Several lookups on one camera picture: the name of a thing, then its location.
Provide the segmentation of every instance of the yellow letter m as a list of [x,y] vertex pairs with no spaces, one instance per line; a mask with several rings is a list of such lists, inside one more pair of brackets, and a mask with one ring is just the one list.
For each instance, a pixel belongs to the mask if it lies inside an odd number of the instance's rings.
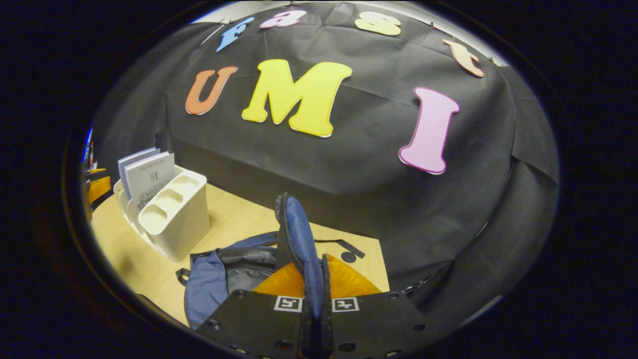
[[341,81],[352,74],[352,69],[338,63],[318,63],[297,82],[292,81],[288,61],[266,60],[257,68],[261,71],[255,92],[242,118],[264,122],[266,98],[271,101],[272,120],[280,124],[290,110],[301,100],[299,110],[288,120],[293,130],[330,137],[330,110]]

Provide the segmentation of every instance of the blue backpack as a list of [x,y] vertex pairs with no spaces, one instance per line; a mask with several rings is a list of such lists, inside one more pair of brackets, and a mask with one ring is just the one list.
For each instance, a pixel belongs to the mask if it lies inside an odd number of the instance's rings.
[[[313,317],[320,317],[323,273],[306,212],[295,197],[284,193],[275,201],[275,217],[279,231],[191,254],[190,271],[182,268],[176,272],[179,282],[186,286],[184,309],[192,329],[197,329],[229,293],[236,289],[253,290],[288,263],[293,263],[304,277],[304,296]],[[273,244],[277,248],[267,247]]]

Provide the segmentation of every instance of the white desk organizer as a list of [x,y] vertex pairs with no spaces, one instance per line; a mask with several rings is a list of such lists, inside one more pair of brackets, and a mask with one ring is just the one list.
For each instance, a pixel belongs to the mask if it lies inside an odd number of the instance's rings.
[[179,263],[211,227],[205,185],[206,177],[175,166],[175,178],[139,214],[133,201],[124,205],[121,180],[113,192],[122,215],[142,239],[169,261]]

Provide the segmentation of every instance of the wooden table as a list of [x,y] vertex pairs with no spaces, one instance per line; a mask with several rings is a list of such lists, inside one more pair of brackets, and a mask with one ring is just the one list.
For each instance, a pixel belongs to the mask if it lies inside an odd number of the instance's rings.
[[[272,209],[210,184],[206,184],[206,200],[211,229],[191,253],[226,247],[244,238],[279,229]],[[180,268],[190,269],[189,256],[180,263],[171,263],[146,244],[122,216],[114,195],[95,209],[91,225],[105,257],[131,290],[143,294],[186,325],[184,286],[177,281],[175,271]],[[348,265],[363,274],[381,291],[390,290],[378,240],[312,223],[310,227],[315,239],[343,239],[363,251],[366,254],[363,259],[357,258]],[[328,253],[341,258],[341,254],[346,251],[337,243],[317,243],[316,247],[319,256]]]

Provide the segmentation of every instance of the foam letter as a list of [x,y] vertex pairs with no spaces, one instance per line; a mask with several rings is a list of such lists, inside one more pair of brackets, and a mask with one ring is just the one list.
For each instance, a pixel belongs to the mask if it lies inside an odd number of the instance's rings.
[[272,120],[278,125],[301,100],[299,110],[288,121],[290,127],[319,137],[332,135],[332,103],[341,81],[352,74],[351,68],[339,63],[318,63],[297,82],[292,81],[286,60],[266,60],[257,68],[261,75],[248,108],[241,113],[243,119],[264,122],[268,114],[263,107],[268,97]]
[[406,165],[431,174],[445,172],[443,148],[450,118],[459,112],[459,105],[451,98],[427,88],[415,88],[421,100],[417,127],[409,145],[399,150],[399,159]]
[[359,17],[361,19],[355,20],[355,25],[359,29],[389,36],[401,33],[401,29],[398,26],[401,25],[401,22],[394,17],[373,11],[364,11],[359,14]]
[[298,23],[299,19],[301,19],[305,14],[306,12],[303,10],[286,11],[273,16],[272,19],[268,19],[262,22],[259,27],[261,27],[262,29],[268,29],[273,26],[291,26]]
[[206,84],[206,81],[213,76],[215,70],[206,70],[198,73],[197,76],[195,76],[195,83],[186,97],[186,112],[191,115],[203,115],[208,112],[213,106],[215,106],[215,103],[219,98],[219,94],[224,88],[228,78],[236,71],[237,67],[235,66],[228,66],[219,69],[219,72],[217,73],[217,81],[215,81],[215,85],[213,85],[208,98],[206,98],[203,102],[199,100],[199,96],[202,94],[204,84]]
[[253,21],[254,19],[254,17],[249,17],[248,19],[240,22],[239,24],[231,27],[223,34],[221,34],[221,43],[219,44],[219,47],[217,48],[217,50],[215,50],[215,52],[219,52],[221,49],[233,43],[237,39],[236,35],[243,33],[246,29],[246,24]]
[[478,62],[479,58],[474,56],[473,54],[470,54],[467,47],[450,40],[443,40],[443,42],[447,45],[450,45],[450,47],[452,48],[452,56],[454,56],[456,62],[458,62],[459,65],[463,66],[465,70],[468,70],[474,76],[484,76],[483,71],[481,71],[480,68],[474,66],[474,63],[472,62],[472,60]]

